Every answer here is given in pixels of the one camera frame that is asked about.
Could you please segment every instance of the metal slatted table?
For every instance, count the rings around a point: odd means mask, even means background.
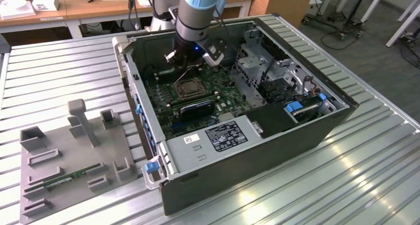
[[[346,123],[311,151],[172,216],[163,215],[159,192],[139,178],[33,224],[420,222],[418,124],[285,20],[261,19],[361,103]],[[88,118],[104,108],[120,113],[136,166],[144,153],[109,36],[13,47],[4,56],[0,88],[0,224],[15,224],[19,129],[67,125],[68,100],[85,100]]]

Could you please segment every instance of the blue latch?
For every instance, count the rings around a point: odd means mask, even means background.
[[[303,106],[301,105],[301,103],[298,101],[294,101],[294,102],[287,104],[286,109],[291,113],[293,111],[299,110],[302,107]]]
[[[136,107],[136,114],[140,114],[140,113],[143,113],[143,110],[142,110],[140,104],[138,104],[138,107]]]
[[[321,98],[321,100],[322,100],[322,101],[325,101],[325,100],[326,100],[326,96],[325,96],[325,94],[323,94],[323,93],[321,93],[321,94],[319,94],[319,98]]]
[[[152,172],[159,170],[159,167],[160,166],[159,166],[158,162],[150,162],[150,163],[146,164],[146,172],[147,173],[152,173]]]

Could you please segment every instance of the white box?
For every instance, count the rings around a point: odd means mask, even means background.
[[[59,10],[59,0],[33,0],[32,6],[36,11],[55,11]]]
[[[318,10],[321,10],[322,3],[323,2],[321,0],[310,0],[306,9],[306,15],[309,14],[315,16]]]
[[[0,13],[2,20],[16,19],[20,17],[35,15],[31,2],[27,2],[27,4],[17,9],[0,5]]]

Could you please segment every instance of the power supply label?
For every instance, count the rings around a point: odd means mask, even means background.
[[[225,123],[215,128],[206,130],[214,149],[218,152],[247,142],[246,136],[235,121]]]

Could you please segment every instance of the barcode sticker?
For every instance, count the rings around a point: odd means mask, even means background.
[[[191,143],[191,142],[195,142],[199,140],[199,136],[198,134],[194,134],[194,135],[190,135],[187,137],[183,138],[183,141],[186,144]]]
[[[48,20],[61,20],[63,17],[49,17],[49,18],[40,18],[41,21],[48,21]]]

